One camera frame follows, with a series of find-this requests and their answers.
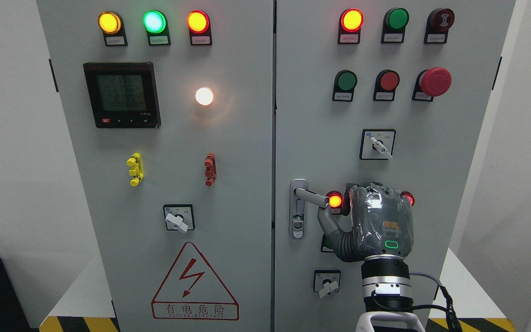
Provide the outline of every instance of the white floor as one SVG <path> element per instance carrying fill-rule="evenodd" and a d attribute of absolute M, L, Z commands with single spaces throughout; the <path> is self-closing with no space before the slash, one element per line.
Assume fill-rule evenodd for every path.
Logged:
<path fill-rule="evenodd" d="M 458 317 L 505 317 L 451 250 L 448 250 L 446 255 L 440 280 L 454 299 L 454 308 Z M 111 300 L 106 273 L 101 257 L 97 254 L 49 315 L 114 317 Z M 444 297 L 441 294 L 438 295 L 434 304 L 445 305 Z M 444 318 L 444 313 L 432 309 L 430 318 Z"/>

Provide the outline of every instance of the orange indicator light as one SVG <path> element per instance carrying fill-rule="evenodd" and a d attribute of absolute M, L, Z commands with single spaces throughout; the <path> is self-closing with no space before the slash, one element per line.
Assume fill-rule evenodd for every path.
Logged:
<path fill-rule="evenodd" d="M 331 206 L 331 208 L 341 207 L 343 197 L 341 196 L 341 193 L 339 193 L 339 191 L 330 191 L 329 193 L 327 193 L 327 197 L 329 197 L 329 206 Z"/>
<path fill-rule="evenodd" d="M 101 31 L 112 35 L 120 31 L 122 28 L 122 20 L 117 13 L 112 11 L 105 11 L 97 18 L 97 23 L 100 25 Z"/>
<path fill-rule="evenodd" d="M 360 9 L 346 9 L 341 15 L 341 27 L 347 32 L 356 32 L 364 24 L 364 14 Z"/>
<path fill-rule="evenodd" d="M 202 34 L 208 30 L 210 19 L 203 11 L 192 11 L 188 15 L 188 28 L 196 34 Z"/>

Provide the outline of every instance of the red push button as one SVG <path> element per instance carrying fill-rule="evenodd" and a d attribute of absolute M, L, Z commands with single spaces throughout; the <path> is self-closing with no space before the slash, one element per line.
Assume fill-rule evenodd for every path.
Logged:
<path fill-rule="evenodd" d="M 452 84 L 452 75 L 442 67 L 433 67 L 426 71 L 420 79 L 421 91 L 430 97 L 441 96 Z"/>
<path fill-rule="evenodd" d="M 446 32 L 454 24 L 454 12 L 449 8 L 439 8 L 430 13 L 430 27 L 436 32 Z"/>
<path fill-rule="evenodd" d="M 396 87 L 399 86 L 398 74 L 394 71 L 389 71 L 388 73 L 382 75 L 380 78 L 380 86 L 387 91 L 396 89 Z"/>

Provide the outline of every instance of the yellow hazard stripe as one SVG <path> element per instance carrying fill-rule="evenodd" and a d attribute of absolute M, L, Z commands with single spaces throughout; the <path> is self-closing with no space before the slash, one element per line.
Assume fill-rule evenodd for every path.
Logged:
<path fill-rule="evenodd" d="M 503 328 L 504 330 L 508 330 L 509 332 L 516 332 L 515 326 L 513 326 L 512 321 L 508 319 L 486 319 L 489 322 L 495 324 L 496 326 L 499 326 L 500 328 Z"/>
<path fill-rule="evenodd" d="M 40 324 L 40 332 L 63 332 L 63 328 L 57 317 L 48 316 L 42 324 Z"/>
<path fill-rule="evenodd" d="M 435 324 L 428 324 L 427 332 L 447 332 L 446 319 L 431 319 Z M 463 332 L 515 332 L 513 323 L 508 319 L 459 319 Z"/>
<path fill-rule="evenodd" d="M 120 332 L 120 328 L 114 318 L 49 316 L 40 332 Z"/>
<path fill-rule="evenodd" d="M 118 332 L 111 319 L 100 317 L 84 317 L 91 332 Z"/>

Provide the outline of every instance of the white wall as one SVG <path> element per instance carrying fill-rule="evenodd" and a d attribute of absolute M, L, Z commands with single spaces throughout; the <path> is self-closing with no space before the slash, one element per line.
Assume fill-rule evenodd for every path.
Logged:
<path fill-rule="evenodd" d="M 531 332 L 531 0 L 518 6 L 499 107 L 485 118 L 451 248 L 517 330 Z"/>
<path fill-rule="evenodd" d="M 38 327 L 97 244 L 33 0 L 0 0 L 0 255 Z"/>

